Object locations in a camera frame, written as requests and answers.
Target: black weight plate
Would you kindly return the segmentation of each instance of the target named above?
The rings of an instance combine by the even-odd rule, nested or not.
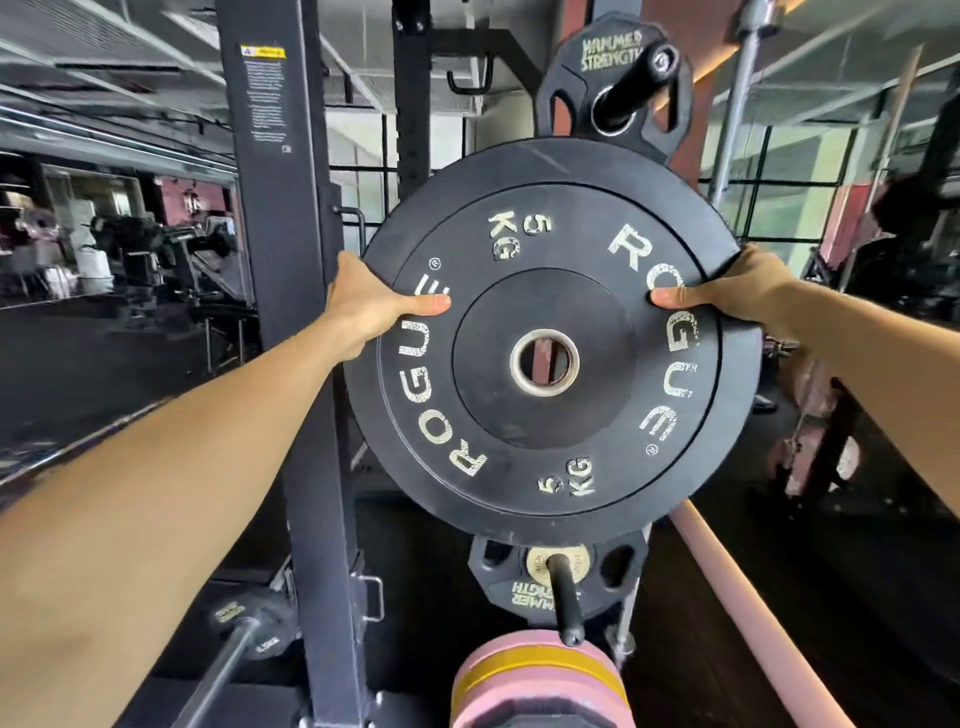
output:
[[[528,234],[538,214],[550,230],[532,217]],[[636,531],[726,456],[760,363],[756,326],[699,307],[694,334],[686,314],[648,302],[648,282],[695,285],[736,253],[699,195],[632,152],[564,137],[462,159],[399,206],[364,257],[395,290],[448,289],[452,306],[347,364],[357,421],[404,491],[470,533],[561,546]],[[579,353],[556,397],[522,392],[510,373],[516,341],[538,328]],[[576,476],[585,458],[591,479]]]

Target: yellow stripe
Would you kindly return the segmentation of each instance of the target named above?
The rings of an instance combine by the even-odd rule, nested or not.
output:
[[[451,714],[457,715],[467,693],[484,680],[488,680],[501,672],[522,667],[566,667],[582,672],[599,680],[619,695],[624,703],[627,703],[627,693],[623,690],[623,683],[620,682],[619,675],[611,672],[599,660],[573,649],[539,644],[513,647],[502,652],[496,652],[471,667],[463,679],[453,688],[453,698],[450,701],[452,705]]]

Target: forearm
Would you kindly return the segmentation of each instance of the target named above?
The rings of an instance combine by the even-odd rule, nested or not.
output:
[[[17,629],[0,635],[0,723],[112,723],[259,507],[336,363],[334,352],[317,356],[331,341],[321,319],[129,426],[4,514],[0,623]],[[84,697],[87,682],[100,694]]]
[[[960,333],[812,283],[773,297],[776,319],[839,377],[906,460],[960,513]]]

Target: pink pole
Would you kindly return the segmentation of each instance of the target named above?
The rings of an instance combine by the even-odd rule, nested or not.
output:
[[[670,520],[798,728],[854,728],[693,503]]]

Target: yellow warning sticker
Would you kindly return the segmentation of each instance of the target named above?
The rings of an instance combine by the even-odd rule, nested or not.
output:
[[[241,45],[240,53],[251,59],[285,59],[287,52],[277,45]]]

